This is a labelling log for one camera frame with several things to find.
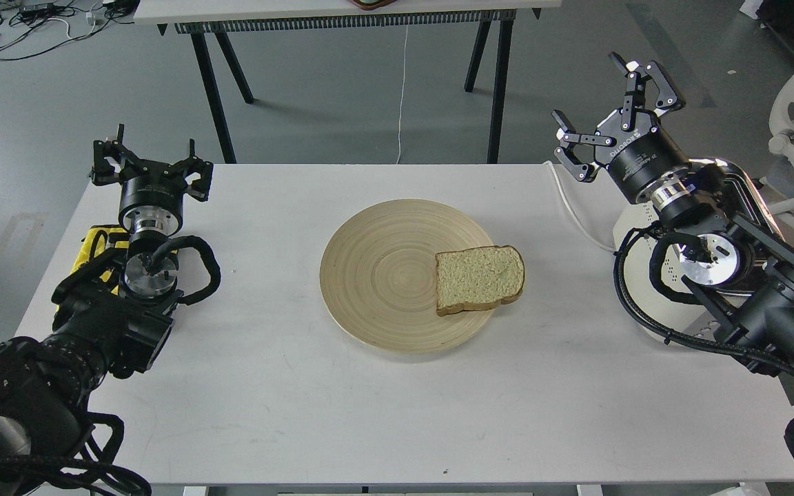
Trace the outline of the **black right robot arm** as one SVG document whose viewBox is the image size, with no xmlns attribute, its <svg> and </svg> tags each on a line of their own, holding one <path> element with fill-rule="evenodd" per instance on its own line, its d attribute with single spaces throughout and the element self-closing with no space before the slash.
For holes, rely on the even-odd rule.
<svg viewBox="0 0 794 496">
<path fill-rule="evenodd" d="M 613 283 L 620 304 L 665 343 L 732 357 L 750 373 L 794 377 L 794 248 L 782 236 L 752 179 L 731 161 L 693 159 L 664 131 L 661 117 L 684 97 L 656 61 L 609 53 L 626 81 L 622 104 L 592 133 L 577 131 L 560 110 L 555 157 L 576 181 L 606 172 L 631 206 L 655 220 L 630 228 L 615 248 Z M 649 315 L 631 295 L 631 248 L 653 240 L 644 280 L 675 304 L 715 318 L 712 339 L 684 335 Z M 794 418 L 784 441 L 794 459 Z"/>
</svg>

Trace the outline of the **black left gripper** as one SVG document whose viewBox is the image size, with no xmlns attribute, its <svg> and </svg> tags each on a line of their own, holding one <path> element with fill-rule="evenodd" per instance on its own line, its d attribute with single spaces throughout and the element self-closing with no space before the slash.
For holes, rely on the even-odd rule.
<svg viewBox="0 0 794 496">
<path fill-rule="evenodd" d="M 141 159 L 124 144 L 124 125 L 116 135 L 92 142 L 90 182 L 95 186 L 121 185 L 120 214 L 140 207 L 157 207 L 171 214 L 183 213 L 183 195 L 208 201 L 214 164 L 196 154 L 195 139 L 189 139 L 187 157 L 163 167 L 142 166 Z"/>
</svg>

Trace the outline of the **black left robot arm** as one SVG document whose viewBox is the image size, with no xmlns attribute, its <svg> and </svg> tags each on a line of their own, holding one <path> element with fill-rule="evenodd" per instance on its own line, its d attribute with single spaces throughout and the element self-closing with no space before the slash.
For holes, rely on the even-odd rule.
<svg viewBox="0 0 794 496">
<path fill-rule="evenodd" d="M 90 396 L 107 376 L 154 364 L 179 305 L 214 295 L 221 268 L 208 242 L 180 236 L 186 196 L 205 202 L 211 161 L 142 159 L 116 137 L 92 145 L 93 185 L 121 188 L 119 232 L 97 229 L 86 261 L 57 285 L 52 333 L 0 343 L 0 495 L 42 484 L 92 495 L 150 495 L 144 477 L 114 463 L 124 439 L 117 415 Z"/>
</svg>

